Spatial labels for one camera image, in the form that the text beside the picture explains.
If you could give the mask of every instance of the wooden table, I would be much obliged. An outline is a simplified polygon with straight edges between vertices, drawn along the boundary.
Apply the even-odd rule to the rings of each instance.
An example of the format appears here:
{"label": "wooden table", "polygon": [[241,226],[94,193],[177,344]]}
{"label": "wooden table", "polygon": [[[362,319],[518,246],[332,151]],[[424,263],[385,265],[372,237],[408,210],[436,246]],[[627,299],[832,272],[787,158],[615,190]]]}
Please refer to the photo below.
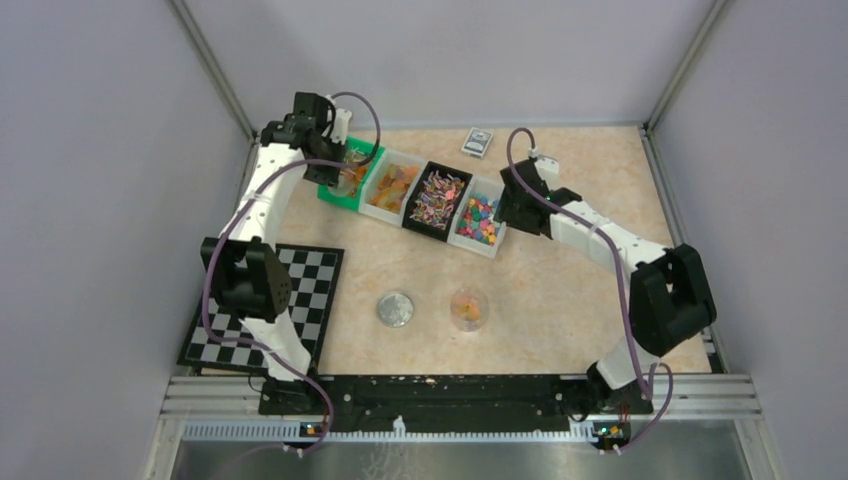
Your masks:
{"label": "wooden table", "polygon": [[[498,179],[511,130],[495,130],[485,159],[459,152],[467,129],[387,131],[382,144]],[[533,129],[540,151],[559,160],[561,186],[637,235],[671,244],[636,127]],[[355,136],[373,140],[372,132]],[[516,160],[527,141],[516,141]],[[615,277],[577,251],[510,229],[497,258],[480,255],[344,210],[301,182],[278,241],[345,249],[319,371],[325,374],[583,373],[623,334]],[[451,295],[474,286],[488,296],[488,323],[474,333],[450,321]],[[376,305],[388,291],[415,313],[389,328]],[[709,372],[693,338],[670,352],[675,372]]]}

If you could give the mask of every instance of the gray floor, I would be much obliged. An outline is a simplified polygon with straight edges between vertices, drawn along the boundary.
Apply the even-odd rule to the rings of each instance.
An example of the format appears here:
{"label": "gray floor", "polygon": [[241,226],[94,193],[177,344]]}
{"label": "gray floor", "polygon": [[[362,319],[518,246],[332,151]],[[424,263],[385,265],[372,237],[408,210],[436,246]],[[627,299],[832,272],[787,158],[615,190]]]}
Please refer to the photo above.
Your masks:
{"label": "gray floor", "polygon": [[[172,480],[208,479],[255,443],[184,442]],[[748,479],[732,422],[663,422],[621,457],[584,446],[514,444],[343,444],[298,460],[270,450],[224,479]]]}

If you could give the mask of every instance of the chessboard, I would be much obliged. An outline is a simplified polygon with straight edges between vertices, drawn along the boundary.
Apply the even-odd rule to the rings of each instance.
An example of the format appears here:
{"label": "chessboard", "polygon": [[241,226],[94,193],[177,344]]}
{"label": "chessboard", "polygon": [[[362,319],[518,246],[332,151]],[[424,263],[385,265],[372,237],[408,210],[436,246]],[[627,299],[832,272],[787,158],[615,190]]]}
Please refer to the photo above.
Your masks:
{"label": "chessboard", "polygon": [[[338,285],[344,250],[278,244],[277,256],[289,271],[292,295],[289,313],[300,341],[314,363],[321,356],[327,321]],[[177,364],[265,375],[268,364],[262,351],[232,342],[221,345],[209,340],[200,320],[200,302],[183,341]],[[212,331],[220,337],[253,338],[239,319],[209,301]]]}

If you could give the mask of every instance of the clear plastic bowl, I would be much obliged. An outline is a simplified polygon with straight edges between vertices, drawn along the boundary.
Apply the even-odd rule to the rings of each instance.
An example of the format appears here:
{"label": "clear plastic bowl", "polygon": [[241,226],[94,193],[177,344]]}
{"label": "clear plastic bowl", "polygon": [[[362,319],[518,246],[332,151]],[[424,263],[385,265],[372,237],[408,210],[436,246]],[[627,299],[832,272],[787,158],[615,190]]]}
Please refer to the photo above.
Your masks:
{"label": "clear plastic bowl", "polygon": [[463,332],[479,330],[489,318],[489,299],[474,287],[463,287],[451,297],[451,321]]}

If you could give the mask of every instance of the white wall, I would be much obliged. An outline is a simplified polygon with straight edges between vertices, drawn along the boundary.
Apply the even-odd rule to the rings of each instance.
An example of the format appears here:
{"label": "white wall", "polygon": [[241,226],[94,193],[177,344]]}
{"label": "white wall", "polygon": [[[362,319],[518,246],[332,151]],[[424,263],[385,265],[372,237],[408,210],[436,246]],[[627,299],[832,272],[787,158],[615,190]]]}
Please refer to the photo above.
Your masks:
{"label": "white wall", "polygon": [[254,127],[297,90],[360,92],[389,127],[641,122],[711,3],[188,2]]}
{"label": "white wall", "polygon": [[0,478],[136,478],[246,143],[163,1],[3,2],[0,65]]}
{"label": "white wall", "polygon": [[848,6],[736,2],[660,127],[726,356],[792,478],[845,478]]}

